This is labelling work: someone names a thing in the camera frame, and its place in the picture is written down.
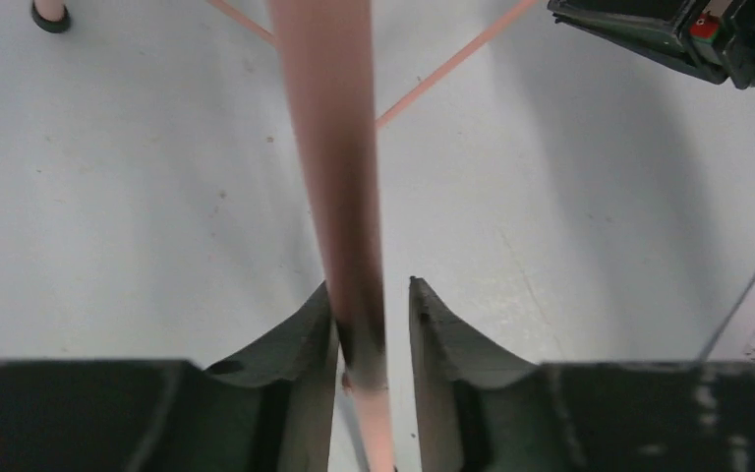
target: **black machine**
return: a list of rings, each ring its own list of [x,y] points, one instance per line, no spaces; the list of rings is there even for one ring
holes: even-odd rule
[[[755,472],[755,364],[535,366],[417,278],[409,318],[424,472]],[[338,347],[321,287],[206,371],[0,361],[0,472],[325,472]]]
[[[549,9],[675,71],[755,88],[755,0],[551,0]]]

